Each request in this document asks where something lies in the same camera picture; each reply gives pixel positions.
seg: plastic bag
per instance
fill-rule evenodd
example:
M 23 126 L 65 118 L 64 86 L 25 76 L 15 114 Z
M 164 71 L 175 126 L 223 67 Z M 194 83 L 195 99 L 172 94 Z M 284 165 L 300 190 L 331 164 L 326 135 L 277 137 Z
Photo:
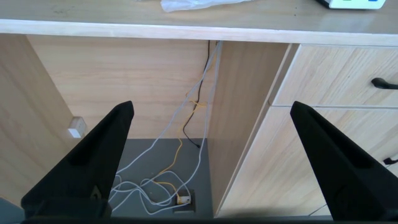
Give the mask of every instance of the plastic bag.
M 220 4 L 233 4 L 251 0 L 162 0 L 162 8 L 166 12 L 178 10 L 204 9 Z

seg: wood grain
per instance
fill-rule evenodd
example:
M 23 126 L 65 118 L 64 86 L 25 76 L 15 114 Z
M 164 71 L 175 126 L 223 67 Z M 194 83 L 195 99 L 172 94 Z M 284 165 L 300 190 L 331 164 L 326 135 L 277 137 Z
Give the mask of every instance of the wood grain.
M 208 53 L 204 40 L 35 35 L 29 40 L 73 115 L 86 121 L 87 131 L 118 103 L 131 100 L 135 115 L 129 138 L 158 137 L 200 80 Z M 202 102 L 213 85 L 214 68 L 203 83 Z M 163 138 L 177 138 L 192 108 L 193 103 L 183 108 Z M 203 137 L 204 120 L 205 110 L 199 109 L 186 128 L 190 138 Z
M 24 35 L 0 35 L 0 195 L 19 205 L 77 140 L 73 116 Z
M 398 84 L 398 48 L 303 45 L 273 105 L 398 107 L 398 91 L 374 87 L 377 77 Z
M 225 42 L 211 117 L 208 150 L 213 210 L 217 216 L 229 183 L 251 144 L 288 44 Z
M 270 107 L 221 208 L 225 215 L 309 215 L 326 204 L 289 115 Z M 378 161 L 397 154 L 398 110 L 317 109 Z
M 0 32 L 397 46 L 397 10 L 393 0 L 377 11 L 327 10 L 314 0 L 260 0 L 172 13 L 151 0 L 3 0 Z

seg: gray floor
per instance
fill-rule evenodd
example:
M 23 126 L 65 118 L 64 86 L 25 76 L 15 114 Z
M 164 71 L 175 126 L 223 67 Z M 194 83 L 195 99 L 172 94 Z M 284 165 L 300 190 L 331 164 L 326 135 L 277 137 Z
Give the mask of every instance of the gray floor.
M 127 140 L 126 146 L 123 151 L 122 159 L 119 168 L 129 164 L 141 152 L 150 147 L 153 139 L 130 139 Z M 195 142 L 200 143 L 200 139 L 194 139 Z M 161 170 L 168 167 L 174 159 L 175 151 L 177 150 L 180 142 L 178 139 L 160 139 L 155 147 L 136 161 L 128 170 L 121 173 L 123 180 L 130 180 L 139 183 L 144 178 L 151 178 L 157 175 Z M 181 148 L 175 165 L 171 168 L 183 181 L 190 178 L 193 171 L 198 164 L 199 149 L 190 143 L 187 139 L 183 139 L 183 147 Z M 167 174 L 160 177 L 157 181 L 171 182 L 177 188 L 181 183 L 172 175 Z M 142 206 L 139 192 L 134 192 L 126 202 L 115 210 L 112 216 L 115 217 L 168 217 L 168 218 L 212 218 L 213 211 L 211 207 L 211 187 L 210 187 L 210 173 L 208 164 L 207 146 L 203 148 L 201 155 L 201 164 L 198 172 L 194 178 L 187 184 L 189 189 L 195 191 L 196 197 L 196 212 L 174 214 L 171 210 L 166 210 L 155 215 L 146 214 Z M 169 192 L 172 188 L 165 185 Z M 164 191 L 155 185 L 146 187 L 149 197 L 153 201 L 164 200 L 166 194 Z M 111 206 L 116 206 L 128 193 L 121 193 L 110 202 Z M 162 207 L 146 203 L 150 212 L 157 211 Z

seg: white cable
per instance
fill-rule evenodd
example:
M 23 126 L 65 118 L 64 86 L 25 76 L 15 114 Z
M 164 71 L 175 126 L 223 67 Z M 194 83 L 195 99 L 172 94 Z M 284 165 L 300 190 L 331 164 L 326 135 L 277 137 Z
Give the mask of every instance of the white cable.
M 213 60 L 214 54 L 216 53 L 216 50 L 218 49 L 218 45 L 217 47 L 214 49 L 214 51 L 211 53 L 211 56 L 209 58 L 209 62 L 211 62 Z M 118 170 L 116 172 L 116 174 L 120 174 L 122 171 L 126 170 L 127 168 L 129 168 L 133 163 L 135 163 L 142 155 L 144 155 L 147 151 L 151 150 L 156 142 L 164 135 L 164 133 L 169 129 L 170 125 L 172 124 L 175 116 L 178 114 L 178 112 L 180 112 L 180 110 L 185 106 L 185 104 L 187 103 L 189 97 L 192 95 L 193 91 L 198 87 L 198 85 L 200 84 L 200 82 L 205 78 L 206 73 L 207 73 L 207 69 L 210 66 L 210 63 L 207 63 L 205 71 L 203 72 L 203 75 L 201 76 L 201 79 L 195 84 L 195 86 L 191 89 L 191 91 L 189 91 L 187 97 L 184 99 L 183 103 L 181 104 L 180 107 L 178 107 L 178 109 L 174 112 L 172 119 L 170 120 L 170 122 L 168 123 L 168 125 L 166 126 L 166 128 L 161 132 L 160 136 L 157 137 L 157 139 L 155 139 L 155 141 L 152 143 L 152 145 L 146 149 L 144 152 L 142 152 L 139 156 L 137 156 L 133 161 L 130 162 L 130 164 L 128 164 L 126 167 Z
M 146 149 L 143 153 L 141 153 L 140 155 L 138 155 L 138 157 L 136 157 L 136 158 L 135 158 L 132 162 L 130 162 L 130 164 L 128 164 L 126 167 L 124 167 L 124 168 L 122 168 L 121 170 L 117 171 L 117 174 L 120 173 L 120 172 L 122 172 L 122 171 L 124 171 L 124 170 L 126 170 L 127 168 L 129 168 L 129 167 L 130 167 L 134 162 L 136 162 L 142 155 L 144 155 L 147 151 L 151 150 L 151 149 L 154 147 L 155 143 L 163 136 L 163 134 L 166 132 L 166 130 L 169 129 L 169 127 L 170 127 L 172 121 L 174 120 L 175 115 L 182 109 L 182 107 L 185 105 L 185 103 L 186 103 L 187 100 L 189 99 L 190 95 L 191 95 L 191 94 L 193 93 L 193 91 L 197 88 L 197 86 L 199 85 L 199 83 L 205 78 L 206 73 L 207 73 L 207 70 L 208 70 L 208 67 L 210 66 L 210 63 L 209 63 L 209 62 L 213 60 L 213 57 L 214 57 L 215 52 L 218 52 L 218 53 L 217 53 L 217 58 L 216 58 L 215 81 L 214 81 L 213 87 L 212 87 L 212 89 L 211 89 L 211 91 L 210 91 L 210 94 L 209 94 L 209 97 L 208 97 L 208 102 L 211 101 L 211 97 L 212 97 L 213 94 L 214 94 L 215 86 L 216 86 L 217 79 L 218 79 L 218 70 L 219 70 L 219 67 L 220 67 L 220 58 L 221 58 L 222 43 L 223 43 L 223 42 L 220 41 L 220 42 L 217 44 L 216 48 L 215 48 L 214 51 L 211 53 L 211 57 L 209 58 L 209 61 L 208 61 L 208 63 L 207 63 L 207 66 L 206 66 L 206 68 L 205 68 L 205 71 L 203 72 L 203 75 L 202 75 L 201 80 L 199 80 L 199 81 L 196 83 L 196 85 L 191 89 L 191 91 L 189 92 L 189 94 L 188 94 L 187 97 L 185 98 L 185 100 L 184 100 L 184 102 L 182 103 L 182 105 L 181 105 L 181 106 L 175 111 L 175 113 L 173 114 L 172 119 L 170 120 L 170 122 L 169 122 L 169 124 L 167 125 L 167 127 L 161 132 L 160 136 L 152 143 L 152 145 L 151 145 L 150 148 Z M 159 213 L 159 212 L 164 211 L 164 210 L 167 210 L 167 209 L 176 208 L 176 207 L 182 207 L 182 206 L 185 206 L 185 205 L 186 205 L 186 204 L 174 205 L 174 206 L 171 206 L 171 207 L 162 208 L 162 209 L 160 209 L 160 210 L 158 210 L 158 211 L 156 211 L 156 212 L 152 212 L 152 213 L 151 213 L 151 212 L 148 211 L 148 209 L 146 208 L 145 203 L 144 203 L 144 201 L 143 201 L 143 199 L 142 199 L 142 196 L 144 196 L 151 204 L 153 204 L 153 205 L 159 205 L 159 206 L 168 206 L 168 205 L 171 203 L 171 199 L 177 194 L 177 192 L 178 192 L 182 187 L 185 187 L 186 190 L 187 190 L 187 192 L 189 193 L 189 196 L 191 196 L 191 195 L 190 195 L 190 192 L 189 192 L 189 190 L 188 190 L 188 188 L 187 188 L 187 184 L 193 179 L 193 177 L 194 177 L 195 174 L 197 173 L 197 170 L 198 170 L 198 168 L 199 168 L 199 166 L 200 166 L 200 162 L 201 162 L 201 152 L 202 152 L 202 150 L 203 150 L 203 145 L 204 145 L 204 143 L 205 143 L 205 138 L 206 138 L 206 134 L 207 134 L 208 114 L 209 114 L 209 106 L 207 106 L 207 108 L 206 108 L 205 130 L 204 130 L 204 132 L 203 132 L 203 139 L 202 139 L 201 147 L 200 147 L 200 151 L 199 151 L 199 160 L 198 160 L 198 164 L 197 164 L 195 170 L 193 171 L 191 177 L 190 177 L 186 182 L 183 182 L 183 181 L 180 179 L 180 177 L 179 177 L 176 173 L 174 173 L 174 172 L 168 170 L 168 171 L 166 171 L 166 172 L 163 172 L 163 173 L 161 173 L 161 174 L 156 175 L 155 177 L 153 177 L 153 178 L 151 178 L 151 179 L 144 179 L 144 180 L 142 180 L 141 183 L 140 183 L 140 186 L 138 186 L 137 184 L 135 184 L 135 183 L 133 183 L 133 182 L 129 182 L 129 181 L 124 181 L 124 182 L 122 182 L 121 176 L 120 176 L 120 175 L 116 175 L 116 177 L 119 177 L 121 183 L 112 188 L 112 191 L 115 191 L 115 194 L 110 198 L 110 200 L 113 199 L 114 196 L 115 196 L 118 192 L 130 192 L 130 193 L 127 195 L 127 197 L 126 197 L 119 205 L 117 205 L 117 206 L 113 209 L 113 211 L 115 211 L 117 208 L 119 208 L 119 207 L 130 197 L 130 195 L 131 195 L 132 193 L 134 193 L 135 191 L 139 191 L 139 192 L 140 192 L 140 199 L 141 199 L 142 205 L 143 205 L 145 211 L 146 211 L 149 215 L 154 215 L 154 214 L 156 214 L 156 213 Z M 171 174 L 175 175 L 175 176 L 179 179 L 179 181 L 181 181 L 181 183 L 182 183 L 182 185 L 174 192 L 173 195 L 170 195 L 170 193 L 167 191 L 167 189 L 166 189 L 165 187 L 163 187 L 163 186 L 161 186 L 160 184 L 154 182 L 154 179 L 156 179 L 156 178 L 158 178 L 159 176 L 164 175 L 164 174 L 166 174 L 166 173 L 171 173 Z M 162 187 L 162 188 L 166 191 L 166 193 L 169 195 L 169 198 L 166 199 L 166 200 L 164 200 L 164 201 L 161 201 L 161 202 L 153 202 L 153 201 L 148 197 L 148 195 L 145 193 L 144 189 L 142 189 L 142 187 L 145 186 L 146 184 L 148 184 L 149 182 L 155 183 L 155 184 L 157 184 L 158 186 Z M 122 184 L 131 184 L 131 185 L 134 185 L 134 186 L 136 186 L 136 187 L 133 188 L 133 189 L 129 189 L 129 190 L 119 190 L 119 188 L 120 188 L 120 186 L 122 186 Z

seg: cabinet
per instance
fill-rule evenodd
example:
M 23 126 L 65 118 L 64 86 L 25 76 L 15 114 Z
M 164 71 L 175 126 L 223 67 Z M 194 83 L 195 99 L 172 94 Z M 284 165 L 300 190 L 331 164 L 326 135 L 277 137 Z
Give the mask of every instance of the cabinet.
M 398 153 L 398 110 L 317 111 L 378 161 Z M 326 204 L 289 112 L 269 108 L 221 215 L 309 215 Z
M 301 45 L 289 57 L 220 217 L 330 214 L 289 115 L 296 100 L 379 162 L 398 154 L 398 91 L 371 83 L 398 83 L 397 48 Z

